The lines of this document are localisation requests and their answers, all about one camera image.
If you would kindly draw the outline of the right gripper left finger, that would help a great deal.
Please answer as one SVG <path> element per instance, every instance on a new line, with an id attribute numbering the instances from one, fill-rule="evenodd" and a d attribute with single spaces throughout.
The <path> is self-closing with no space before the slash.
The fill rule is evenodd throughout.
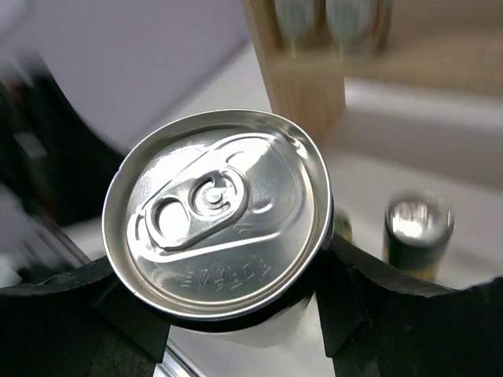
<path id="1" fill-rule="evenodd" d="M 1 290 L 3 376 L 151 376 L 168 334 L 107 258 Z"/>

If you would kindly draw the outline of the green glass bottle rear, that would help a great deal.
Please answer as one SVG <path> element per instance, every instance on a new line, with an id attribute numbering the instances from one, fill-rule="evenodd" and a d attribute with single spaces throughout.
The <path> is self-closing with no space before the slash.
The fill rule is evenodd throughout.
<path id="1" fill-rule="evenodd" d="M 342 236 L 345 240 L 353 242 L 353 232 L 349 216 L 341 210 L 336 210 L 333 216 L 334 233 Z"/>

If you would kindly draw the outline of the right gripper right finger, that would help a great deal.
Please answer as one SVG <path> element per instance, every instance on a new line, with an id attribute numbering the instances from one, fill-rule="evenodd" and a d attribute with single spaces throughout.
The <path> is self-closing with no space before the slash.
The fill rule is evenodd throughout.
<path id="1" fill-rule="evenodd" d="M 499 376 L 502 280 L 455 290 L 408 276 L 334 236 L 316 295 L 338 376 Z"/>

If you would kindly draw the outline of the clear glass bottle left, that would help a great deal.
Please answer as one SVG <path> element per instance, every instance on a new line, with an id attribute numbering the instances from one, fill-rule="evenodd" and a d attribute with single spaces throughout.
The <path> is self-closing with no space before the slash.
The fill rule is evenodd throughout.
<path id="1" fill-rule="evenodd" d="M 295 55 L 314 35 L 318 2 L 313 0 L 275 0 L 278 27 L 288 51 Z"/>

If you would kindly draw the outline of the clear glass bottle right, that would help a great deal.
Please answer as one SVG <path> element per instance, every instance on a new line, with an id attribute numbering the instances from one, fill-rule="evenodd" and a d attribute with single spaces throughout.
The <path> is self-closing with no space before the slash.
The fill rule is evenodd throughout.
<path id="1" fill-rule="evenodd" d="M 329 34 L 339 46 L 340 59 L 365 55 L 371 51 L 379 8 L 379 1 L 325 1 Z"/>

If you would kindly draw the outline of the black yellow soda can front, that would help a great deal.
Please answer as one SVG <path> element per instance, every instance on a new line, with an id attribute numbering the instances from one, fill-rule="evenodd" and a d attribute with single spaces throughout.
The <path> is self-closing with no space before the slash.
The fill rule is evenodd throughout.
<path id="1" fill-rule="evenodd" d="M 436 278 L 453 235 L 451 203 L 424 190 L 395 193 L 384 212 L 383 260 L 426 281 Z"/>

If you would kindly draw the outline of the black yellow soda can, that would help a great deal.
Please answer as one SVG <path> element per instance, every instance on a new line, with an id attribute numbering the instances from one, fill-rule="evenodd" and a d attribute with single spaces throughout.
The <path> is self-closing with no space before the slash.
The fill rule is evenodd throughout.
<path id="1" fill-rule="evenodd" d="M 333 231 L 313 139 L 269 112 L 202 112 L 131 149 L 101 232 L 123 285 L 174 326 L 266 348 L 294 334 Z"/>
<path id="2" fill-rule="evenodd" d="M 426 281 L 436 278 L 453 235 L 451 203 L 424 190 L 395 193 L 384 212 L 383 260 Z"/>

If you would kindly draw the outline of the wooden two-tier shelf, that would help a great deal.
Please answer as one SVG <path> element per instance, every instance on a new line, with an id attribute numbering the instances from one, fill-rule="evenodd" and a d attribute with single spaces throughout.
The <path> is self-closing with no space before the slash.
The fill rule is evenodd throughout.
<path id="1" fill-rule="evenodd" d="M 500 1 L 395 1 L 387 48 L 341 62 L 334 47 L 290 53 L 272 1 L 242 3 L 272 111 L 325 138 L 346 107 L 344 77 L 502 95 Z"/>

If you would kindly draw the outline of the clear glass bottle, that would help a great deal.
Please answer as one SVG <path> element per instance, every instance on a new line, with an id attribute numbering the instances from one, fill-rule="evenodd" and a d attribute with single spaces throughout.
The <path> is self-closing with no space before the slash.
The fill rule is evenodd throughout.
<path id="1" fill-rule="evenodd" d="M 275 0 L 278 27 L 288 51 L 295 55 L 314 35 L 318 2 L 313 0 Z"/>
<path id="2" fill-rule="evenodd" d="M 340 59 L 365 55 L 371 51 L 379 8 L 379 1 L 325 1 L 329 34 L 339 46 Z"/>

